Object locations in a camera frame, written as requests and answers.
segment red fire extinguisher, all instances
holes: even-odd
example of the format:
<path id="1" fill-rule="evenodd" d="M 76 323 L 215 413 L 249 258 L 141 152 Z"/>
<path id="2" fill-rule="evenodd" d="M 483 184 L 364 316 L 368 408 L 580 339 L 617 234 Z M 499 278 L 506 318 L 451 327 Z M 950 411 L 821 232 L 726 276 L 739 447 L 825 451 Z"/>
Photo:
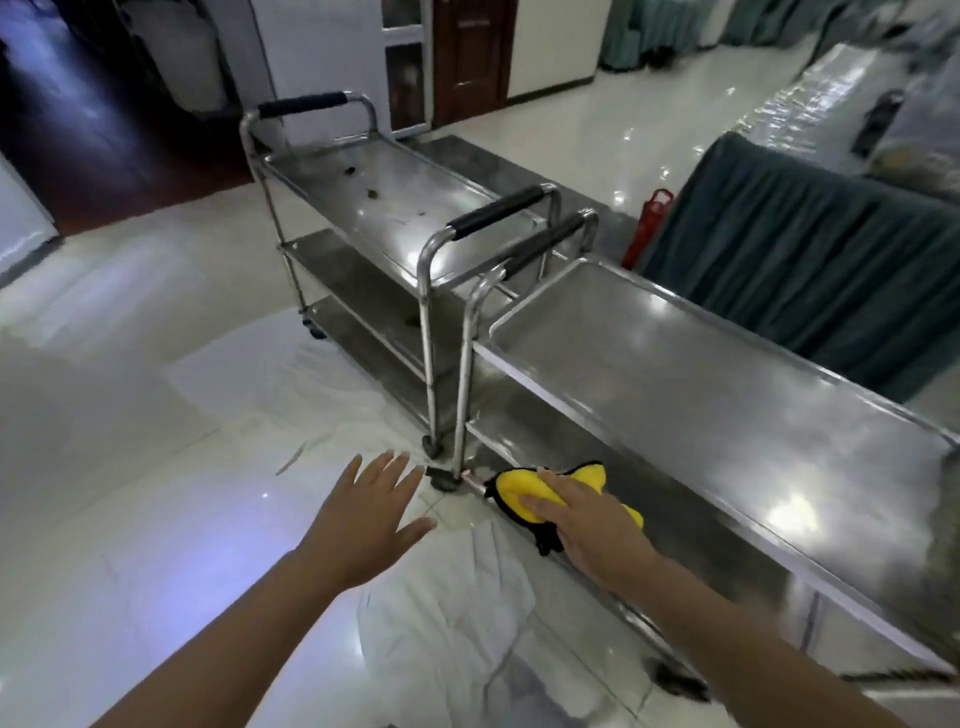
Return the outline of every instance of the red fire extinguisher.
<path id="1" fill-rule="evenodd" d="M 640 214 L 640 222 L 636 226 L 634 242 L 630 244 L 627 253 L 623 256 L 623 260 L 620 262 L 621 266 L 628 271 L 633 270 L 640 254 L 643 253 L 650 241 L 654 239 L 657 230 L 660 229 L 660 224 L 666 217 L 666 213 L 670 211 L 671 205 L 673 205 L 673 192 L 668 189 L 657 190 L 647 200 L 643 205 L 643 212 Z"/>

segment steel table top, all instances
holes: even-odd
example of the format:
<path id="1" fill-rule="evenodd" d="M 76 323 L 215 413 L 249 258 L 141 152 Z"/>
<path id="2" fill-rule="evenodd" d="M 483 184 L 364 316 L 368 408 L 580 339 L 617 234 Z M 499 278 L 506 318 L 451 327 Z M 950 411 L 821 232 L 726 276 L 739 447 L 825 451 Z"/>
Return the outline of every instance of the steel table top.
<path id="1" fill-rule="evenodd" d="M 263 166 L 340 230 L 364 257 L 408 289 L 427 240 L 451 220 L 496 198 L 483 187 L 380 136 L 336 147 L 269 155 Z M 434 288 L 456 285 L 542 222 L 520 212 L 447 243 L 431 268 Z"/>
<path id="2" fill-rule="evenodd" d="M 475 349 L 901 646 L 960 665 L 951 433 L 593 259 Z"/>

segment hand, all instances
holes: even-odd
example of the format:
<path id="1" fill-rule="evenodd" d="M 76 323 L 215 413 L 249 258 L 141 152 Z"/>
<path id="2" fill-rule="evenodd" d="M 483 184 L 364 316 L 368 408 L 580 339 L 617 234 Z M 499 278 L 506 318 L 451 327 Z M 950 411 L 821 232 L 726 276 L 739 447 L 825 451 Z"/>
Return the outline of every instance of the hand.
<path id="1" fill-rule="evenodd" d="M 521 498 L 523 505 L 557 525 L 577 569 L 608 592 L 634 598 L 660 555 L 633 517 L 615 497 L 597 493 L 579 480 L 543 469 L 537 474 L 566 506 L 529 496 Z"/>
<path id="2" fill-rule="evenodd" d="M 396 530 L 423 478 L 417 466 L 399 483 L 410 455 L 391 451 L 371 461 L 354 457 L 324 502 L 294 555 L 318 583 L 336 593 L 365 584 L 389 569 L 437 524 L 420 518 Z"/>

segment caster wheel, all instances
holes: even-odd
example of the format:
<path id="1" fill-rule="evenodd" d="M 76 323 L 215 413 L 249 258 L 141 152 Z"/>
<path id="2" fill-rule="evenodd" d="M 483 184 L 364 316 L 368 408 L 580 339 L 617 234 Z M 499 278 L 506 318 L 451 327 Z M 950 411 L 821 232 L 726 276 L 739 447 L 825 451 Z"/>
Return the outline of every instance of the caster wheel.
<path id="1" fill-rule="evenodd" d="M 423 452 L 431 460 L 436 460 L 444 451 L 443 443 L 434 442 L 433 438 L 429 435 L 423 435 L 423 439 L 420 440 L 420 444 L 423 447 Z"/>
<path id="2" fill-rule="evenodd" d="M 450 471 L 440 468 L 427 468 L 426 474 L 430 477 L 430 485 L 441 493 L 454 493 L 460 488 L 460 481 Z"/>
<path id="3" fill-rule="evenodd" d="M 310 321 L 310 319 L 304 318 L 303 325 L 306 330 L 310 332 L 310 335 L 317 339 L 317 341 L 323 341 L 326 338 L 326 334 L 320 329 L 320 327 Z"/>
<path id="4" fill-rule="evenodd" d="M 706 683 L 678 672 L 667 663 L 657 664 L 657 669 L 654 672 L 654 683 L 671 695 L 685 697 L 698 703 L 710 702 L 710 693 Z"/>

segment brown door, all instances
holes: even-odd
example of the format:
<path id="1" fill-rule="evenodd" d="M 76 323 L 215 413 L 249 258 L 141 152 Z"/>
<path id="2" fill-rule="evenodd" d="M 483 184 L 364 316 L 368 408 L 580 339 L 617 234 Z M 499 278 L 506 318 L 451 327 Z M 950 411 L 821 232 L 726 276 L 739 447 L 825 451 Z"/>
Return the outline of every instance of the brown door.
<path id="1" fill-rule="evenodd" d="M 502 109 L 516 0 L 434 0 L 434 126 Z"/>

